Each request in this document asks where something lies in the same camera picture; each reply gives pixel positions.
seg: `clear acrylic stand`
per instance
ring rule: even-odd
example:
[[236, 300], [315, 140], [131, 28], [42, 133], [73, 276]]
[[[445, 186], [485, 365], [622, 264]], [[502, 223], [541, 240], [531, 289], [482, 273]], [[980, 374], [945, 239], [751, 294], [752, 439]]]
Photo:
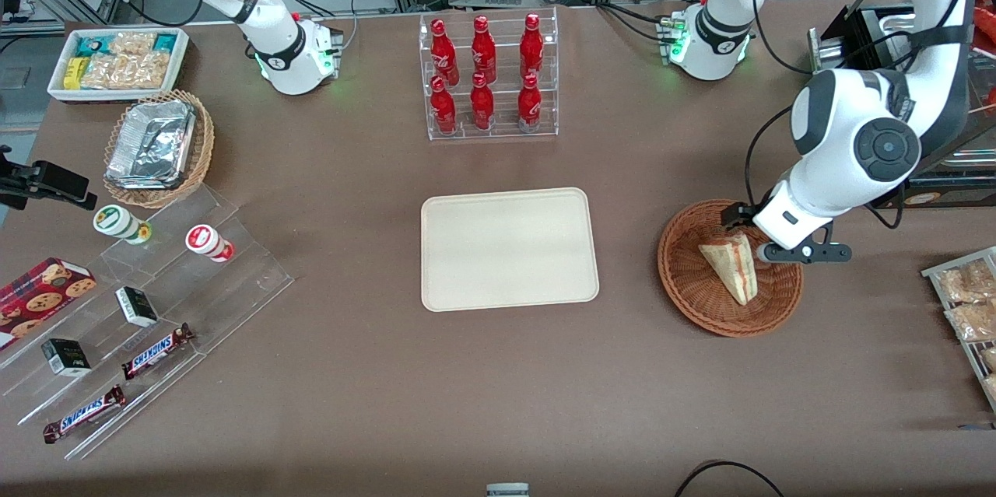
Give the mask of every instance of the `clear acrylic stand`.
[[[293, 283], [235, 212], [207, 186], [159, 210], [149, 218], [153, 227], [149, 242], [132, 246], [118, 241], [89, 264], [99, 283], [82, 305], [54, 317], [51, 326], [36, 328], [44, 331], [33, 331], [30, 340], [22, 340], [21, 347], [4, 355], [0, 363], [4, 405], [15, 413], [18, 424], [38, 431], [39, 444], [47, 423], [120, 384], [128, 399], [124, 408], [103, 413], [53, 445], [65, 452], [67, 460], [90, 454]], [[217, 228], [235, 246], [231, 260], [218, 264], [186, 249], [184, 235], [199, 223]], [[114, 298], [122, 285], [146, 292], [160, 317], [156, 326], [125, 322]], [[122, 363], [184, 322], [196, 338], [135, 379], [125, 380]], [[78, 341], [93, 369], [77, 379], [53, 374], [40, 350], [48, 338]]]
[[[543, 96], [540, 104], [540, 124], [537, 131], [523, 133], [519, 129], [519, 92], [522, 75], [519, 72], [519, 42], [525, 30], [526, 15], [536, 12], [540, 16], [540, 33], [543, 35], [543, 69], [538, 74], [538, 90]], [[474, 23], [466, 12], [434, 12], [422, 15], [419, 21], [419, 57], [423, 65], [423, 96], [426, 98], [426, 122], [430, 140], [485, 139], [485, 138], [534, 138], [537, 135], [557, 135], [559, 132], [559, 34], [555, 9], [495, 10], [488, 11], [488, 26], [495, 39], [498, 57], [498, 79], [491, 83], [495, 97], [495, 121], [491, 131], [480, 131], [473, 124], [470, 107], [471, 78], [474, 61], [470, 46], [474, 42]], [[430, 79], [433, 67], [433, 33], [428, 30], [433, 19], [446, 23], [446, 33], [456, 47], [456, 67], [460, 82], [449, 93], [456, 103], [456, 133], [442, 135], [433, 118], [430, 96]]]

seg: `red box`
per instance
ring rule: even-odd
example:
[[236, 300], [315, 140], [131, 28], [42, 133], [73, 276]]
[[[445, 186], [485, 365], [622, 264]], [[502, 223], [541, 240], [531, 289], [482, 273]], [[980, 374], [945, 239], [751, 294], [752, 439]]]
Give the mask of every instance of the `red box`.
[[96, 287], [89, 270], [56, 258], [0, 289], [0, 351]]

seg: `red bottle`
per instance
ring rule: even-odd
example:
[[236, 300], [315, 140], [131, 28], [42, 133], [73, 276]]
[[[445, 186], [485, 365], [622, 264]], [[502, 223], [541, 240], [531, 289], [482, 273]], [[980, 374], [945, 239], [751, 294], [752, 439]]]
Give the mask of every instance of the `red bottle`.
[[488, 89], [488, 79], [482, 72], [474, 74], [470, 106], [474, 108], [474, 125], [480, 131], [490, 131], [495, 121], [495, 96], [491, 93], [491, 89]]
[[523, 133], [532, 133], [540, 126], [540, 103], [543, 100], [536, 89], [536, 74], [529, 74], [522, 79], [522, 90], [519, 92], [519, 129]]
[[540, 16], [534, 12], [526, 15], [526, 32], [519, 43], [519, 55], [522, 58], [519, 72], [522, 78], [530, 72], [537, 74], [543, 68], [543, 35], [540, 34]]
[[433, 87], [430, 104], [433, 105], [433, 118], [437, 121], [439, 133], [454, 135], [456, 133], [456, 104], [453, 103], [453, 96], [446, 90], [446, 83], [441, 76], [433, 75], [430, 85]]
[[474, 71], [482, 72], [488, 83], [498, 79], [498, 58], [495, 54], [495, 39], [488, 30], [487, 16], [474, 18], [474, 43], [470, 46], [474, 55]]
[[433, 65], [437, 75], [446, 79], [449, 86], [456, 86], [460, 82], [460, 71], [456, 68], [453, 41], [446, 36], [446, 25], [440, 19], [435, 19], [430, 26], [433, 29]]

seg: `aluminum foil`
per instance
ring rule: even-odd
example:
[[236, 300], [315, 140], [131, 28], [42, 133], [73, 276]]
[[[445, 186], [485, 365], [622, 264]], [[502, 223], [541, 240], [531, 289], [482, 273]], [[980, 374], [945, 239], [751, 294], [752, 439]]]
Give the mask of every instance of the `aluminum foil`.
[[181, 185], [196, 119], [196, 110], [182, 100], [129, 108], [104, 177], [125, 189]]

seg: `table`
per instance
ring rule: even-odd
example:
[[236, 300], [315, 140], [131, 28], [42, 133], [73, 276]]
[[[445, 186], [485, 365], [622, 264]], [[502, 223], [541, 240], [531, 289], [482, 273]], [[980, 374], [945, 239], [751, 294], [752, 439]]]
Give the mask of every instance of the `table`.
[[[799, 62], [805, 30], [839, 7], [772, 1], [765, 29]], [[3, 495], [480, 495], [498, 481], [669, 495], [712, 458], [787, 495], [991, 495], [993, 437], [953, 428], [988, 418], [985, 399], [918, 271], [994, 244], [992, 213], [914, 210], [892, 232], [853, 211], [836, 235], [854, 260], [807, 268], [792, 320], [714, 337], [663, 292], [658, 237], [687, 204], [743, 198], [747, 143], [801, 79], [753, 44], [729, 79], [695, 82], [597, 10], [559, 17], [561, 135], [475, 145], [426, 139], [417, 16], [363, 19], [342, 78], [302, 97], [260, 79], [235, 26], [190, 26], [181, 86], [217, 128], [207, 181], [298, 281], [86, 460], [0, 412]], [[53, 101], [33, 159], [103, 193], [120, 112]], [[755, 188], [796, 159], [783, 121], [757, 149]], [[594, 302], [423, 309], [424, 200], [563, 186], [590, 199]], [[2, 277], [50, 255], [88, 262], [110, 244], [90, 217], [12, 212]], [[767, 494], [717, 470], [686, 494], [719, 489]]]

